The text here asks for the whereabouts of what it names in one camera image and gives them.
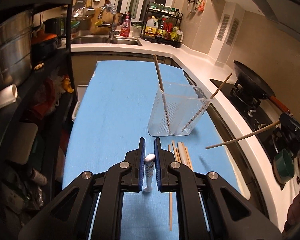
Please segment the white striped ceramic spoon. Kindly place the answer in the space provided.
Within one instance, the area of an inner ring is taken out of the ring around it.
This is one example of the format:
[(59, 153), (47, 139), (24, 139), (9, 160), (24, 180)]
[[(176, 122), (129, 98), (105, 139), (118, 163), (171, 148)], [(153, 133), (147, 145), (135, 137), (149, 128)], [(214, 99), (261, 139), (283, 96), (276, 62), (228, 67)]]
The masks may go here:
[(153, 178), (153, 170), (155, 164), (155, 154), (151, 153), (146, 155), (144, 161), (145, 168), (145, 177), (146, 177), (146, 186), (143, 188), (143, 191), (146, 193), (150, 193), (152, 191), (152, 178)]

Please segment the white handled metal fork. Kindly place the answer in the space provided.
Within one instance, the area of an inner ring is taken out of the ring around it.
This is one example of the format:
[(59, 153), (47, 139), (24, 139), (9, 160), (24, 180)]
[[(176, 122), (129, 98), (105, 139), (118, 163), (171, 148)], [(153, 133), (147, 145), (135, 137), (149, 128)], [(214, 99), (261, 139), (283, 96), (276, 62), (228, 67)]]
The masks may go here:
[(181, 162), (184, 165), (188, 166), (189, 162), (188, 162), (188, 158), (187, 158), (185, 147), (184, 147), (184, 145), (183, 145), (182, 142), (178, 142), (178, 152), (179, 152), (179, 155), (180, 155)]

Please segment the hanging kitchen tools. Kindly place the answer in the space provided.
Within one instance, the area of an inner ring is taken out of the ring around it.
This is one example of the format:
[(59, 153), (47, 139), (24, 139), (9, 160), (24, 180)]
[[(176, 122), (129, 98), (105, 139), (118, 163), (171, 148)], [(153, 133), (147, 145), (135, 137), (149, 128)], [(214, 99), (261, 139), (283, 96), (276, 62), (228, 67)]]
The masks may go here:
[(203, 12), (207, 0), (187, 0), (187, 11), (190, 13)]

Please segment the green bowl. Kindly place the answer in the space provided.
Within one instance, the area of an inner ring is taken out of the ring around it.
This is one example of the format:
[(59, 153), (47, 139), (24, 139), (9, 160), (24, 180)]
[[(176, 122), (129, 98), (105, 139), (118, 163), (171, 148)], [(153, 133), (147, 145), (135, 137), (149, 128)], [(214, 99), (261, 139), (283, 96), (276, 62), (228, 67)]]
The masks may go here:
[(280, 184), (285, 184), (294, 177), (294, 164), (290, 153), (286, 149), (275, 155), (273, 168), (275, 177)]

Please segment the black gas stove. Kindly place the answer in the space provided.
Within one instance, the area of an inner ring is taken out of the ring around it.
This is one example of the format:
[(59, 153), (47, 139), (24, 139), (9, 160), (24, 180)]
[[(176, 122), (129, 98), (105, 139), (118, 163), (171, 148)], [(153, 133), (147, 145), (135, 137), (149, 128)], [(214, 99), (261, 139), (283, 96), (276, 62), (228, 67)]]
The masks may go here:
[[(221, 89), (221, 93), (232, 103), (253, 132), (273, 123), (268, 114), (260, 106), (261, 101), (248, 96), (238, 83), (226, 83)], [(289, 153), (294, 167), (294, 177), (291, 179), (292, 185), (294, 189), (299, 189), (300, 162), (297, 161), (297, 153), (300, 145), (296, 137), (289, 134), (286, 128), (277, 125), (256, 135), (256, 138), (263, 149), (263, 155), (267, 157), (271, 164), (273, 164), (275, 157), (283, 149)]]

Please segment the clear plastic utensil holder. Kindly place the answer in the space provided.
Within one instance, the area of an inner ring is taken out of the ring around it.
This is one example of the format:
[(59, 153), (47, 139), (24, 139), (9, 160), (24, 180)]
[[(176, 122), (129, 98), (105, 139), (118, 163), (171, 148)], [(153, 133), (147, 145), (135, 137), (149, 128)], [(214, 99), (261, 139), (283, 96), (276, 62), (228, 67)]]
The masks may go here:
[(206, 87), (183, 85), (164, 81), (164, 94), (170, 120), (171, 133), (168, 132), (161, 90), (158, 88), (148, 133), (153, 137), (189, 135), (211, 102), (211, 92)]

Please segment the blue table cloth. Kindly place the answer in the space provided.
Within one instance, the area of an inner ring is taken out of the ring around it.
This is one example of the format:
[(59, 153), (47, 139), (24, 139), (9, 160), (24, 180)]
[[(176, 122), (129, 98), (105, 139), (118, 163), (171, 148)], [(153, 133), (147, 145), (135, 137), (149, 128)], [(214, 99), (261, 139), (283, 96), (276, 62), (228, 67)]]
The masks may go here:
[[(146, 153), (154, 150), (147, 126), (158, 88), (164, 81), (187, 84), (180, 68), (152, 62), (102, 61), (80, 104), (66, 153), (63, 185), (83, 171), (101, 173), (122, 161), (128, 151), (146, 140)], [(122, 239), (178, 239), (177, 212), (168, 210), (168, 194), (125, 193)]]

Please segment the black shelving rack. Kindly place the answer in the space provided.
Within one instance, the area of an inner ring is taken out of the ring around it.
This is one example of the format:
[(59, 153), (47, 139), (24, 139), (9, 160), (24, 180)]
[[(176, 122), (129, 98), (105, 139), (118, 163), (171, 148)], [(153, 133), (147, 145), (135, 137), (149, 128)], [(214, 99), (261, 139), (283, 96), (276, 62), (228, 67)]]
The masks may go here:
[(51, 41), (31, 44), (31, 66), (29, 76), (17, 86), (18, 97), (15, 103), (0, 109), (0, 201), (1, 184), (4, 169), (7, 166), (7, 156), (11, 143), (15, 141), (19, 127), (30, 112), (30, 105), (34, 94), (46, 80), (48, 75), (57, 67), (64, 68), (67, 74), (72, 75), (70, 69), (70, 23), (72, 4), (74, 0), (0, 0), (0, 25), (16, 14), (30, 10), (32, 20), (34, 15), (50, 9), (66, 7), (66, 20), (63, 37), (66, 39), (65, 48), (52, 48)]

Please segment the steel sink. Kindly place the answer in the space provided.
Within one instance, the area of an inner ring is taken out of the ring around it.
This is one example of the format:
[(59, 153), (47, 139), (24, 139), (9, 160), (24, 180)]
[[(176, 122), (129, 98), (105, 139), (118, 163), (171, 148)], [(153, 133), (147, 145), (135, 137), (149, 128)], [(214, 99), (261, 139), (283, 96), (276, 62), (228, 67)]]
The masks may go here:
[(108, 38), (105, 36), (81, 36), (71, 40), (71, 44), (108, 43), (142, 46), (141, 42), (130, 38)]

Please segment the pink dish soap bottle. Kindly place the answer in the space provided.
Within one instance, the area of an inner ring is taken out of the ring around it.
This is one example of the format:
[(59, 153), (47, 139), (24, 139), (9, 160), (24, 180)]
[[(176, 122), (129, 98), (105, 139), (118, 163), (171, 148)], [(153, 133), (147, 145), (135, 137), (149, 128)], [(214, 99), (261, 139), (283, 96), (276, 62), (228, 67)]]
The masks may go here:
[(130, 12), (123, 15), (120, 36), (129, 37), (129, 35), (130, 35), (130, 20), (131, 20)]

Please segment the chrome sink faucet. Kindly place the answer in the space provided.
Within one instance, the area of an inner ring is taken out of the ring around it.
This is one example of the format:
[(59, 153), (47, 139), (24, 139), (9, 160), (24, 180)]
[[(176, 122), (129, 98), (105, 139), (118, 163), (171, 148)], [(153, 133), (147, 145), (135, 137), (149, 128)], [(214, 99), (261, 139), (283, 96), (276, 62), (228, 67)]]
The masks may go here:
[(95, 22), (97, 35), (109, 35), (109, 38), (114, 38), (118, 34), (117, 28), (118, 13), (114, 4), (106, 1), (104, 6), (100, 7)]

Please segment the white paper roll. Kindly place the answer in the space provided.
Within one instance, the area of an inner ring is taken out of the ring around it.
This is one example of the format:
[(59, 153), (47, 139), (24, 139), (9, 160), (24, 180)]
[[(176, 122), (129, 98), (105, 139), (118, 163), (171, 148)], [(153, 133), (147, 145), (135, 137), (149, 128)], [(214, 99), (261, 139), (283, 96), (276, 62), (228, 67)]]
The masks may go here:
[(18, 97), (18, 91), (15, 84), (12, 84), (0, 91), (0, 109), (15, 103)]

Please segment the yellow oil bottle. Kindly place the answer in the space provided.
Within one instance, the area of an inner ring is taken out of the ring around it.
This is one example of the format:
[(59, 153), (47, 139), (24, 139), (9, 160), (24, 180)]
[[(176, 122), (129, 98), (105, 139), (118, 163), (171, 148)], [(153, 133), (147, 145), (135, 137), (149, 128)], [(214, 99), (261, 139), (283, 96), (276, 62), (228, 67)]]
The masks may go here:
[(146, 22), (144, 38), (145, 39), (155, 39), (157, 29), (158, 29), (158, 19), (156, 17), (152, 16)]

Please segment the black spice rack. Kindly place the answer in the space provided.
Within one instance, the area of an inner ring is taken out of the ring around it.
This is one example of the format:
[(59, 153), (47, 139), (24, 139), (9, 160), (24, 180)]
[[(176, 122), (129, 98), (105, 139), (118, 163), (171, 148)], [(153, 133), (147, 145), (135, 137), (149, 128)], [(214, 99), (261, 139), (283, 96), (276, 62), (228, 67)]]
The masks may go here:
[[(144, 33), (146, 22), (152, 16), (158, 19), (156, 37), (155, 39), (145, 39)], [(167, 7), (155, 2), (150, 3), (147, 5), (145, 15), (143, 17), (141, 38), (152, 43), (168, 44), (174, 48), (180, 48), (184, 38), (184, 34), (181, 31), (182, 19), (183, 14), (179, 11), (179, 9)]]

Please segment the orange lidded pot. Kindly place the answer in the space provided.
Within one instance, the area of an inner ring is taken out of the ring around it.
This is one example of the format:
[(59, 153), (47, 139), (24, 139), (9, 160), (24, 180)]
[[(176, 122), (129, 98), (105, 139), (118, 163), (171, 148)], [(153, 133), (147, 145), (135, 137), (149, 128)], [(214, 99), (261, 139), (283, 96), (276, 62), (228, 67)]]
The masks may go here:
[(33, 38), (31, 38), (31, 44), (39, 44), (51, 39), (57, 38), (56, 34), (45, 33), (44, 30), (39, 30), (36, 32)]

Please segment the stainless steel stock pot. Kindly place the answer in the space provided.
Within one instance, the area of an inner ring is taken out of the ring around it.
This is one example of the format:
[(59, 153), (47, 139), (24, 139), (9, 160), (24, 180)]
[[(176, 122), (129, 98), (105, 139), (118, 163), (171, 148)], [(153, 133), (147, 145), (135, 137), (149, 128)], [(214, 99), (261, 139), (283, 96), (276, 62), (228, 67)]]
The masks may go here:
[(30, 74), (32, 11), (27, 10), (0, 25), (0, 90), (20, 85)]

